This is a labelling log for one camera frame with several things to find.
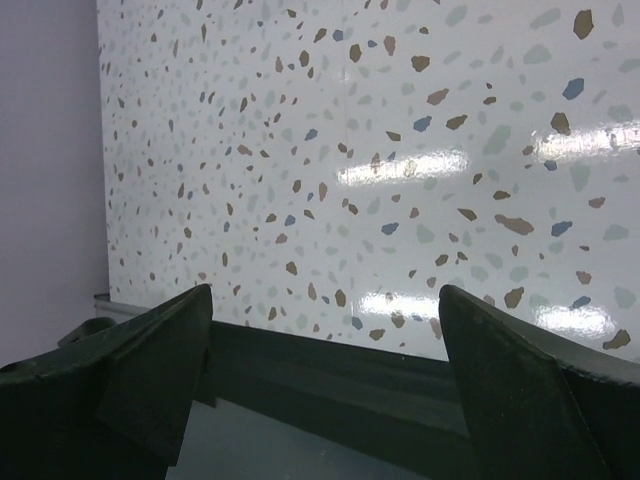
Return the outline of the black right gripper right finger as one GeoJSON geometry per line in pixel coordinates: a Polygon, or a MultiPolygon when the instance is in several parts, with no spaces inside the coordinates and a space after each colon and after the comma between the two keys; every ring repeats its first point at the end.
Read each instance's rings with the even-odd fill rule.
{"type": "Polygon", "coordinates": [[[481,478],[638,478],[638,364],[453,285],[439,320],[481,478]]]}

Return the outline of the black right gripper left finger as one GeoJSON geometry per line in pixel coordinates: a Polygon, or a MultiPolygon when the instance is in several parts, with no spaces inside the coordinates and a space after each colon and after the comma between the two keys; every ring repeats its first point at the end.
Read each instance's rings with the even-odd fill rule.
{"type": "Polygon", "coordinates": [[[4,479],[163,479],[208,356],[207,284],[1,370],[4,479]]]}

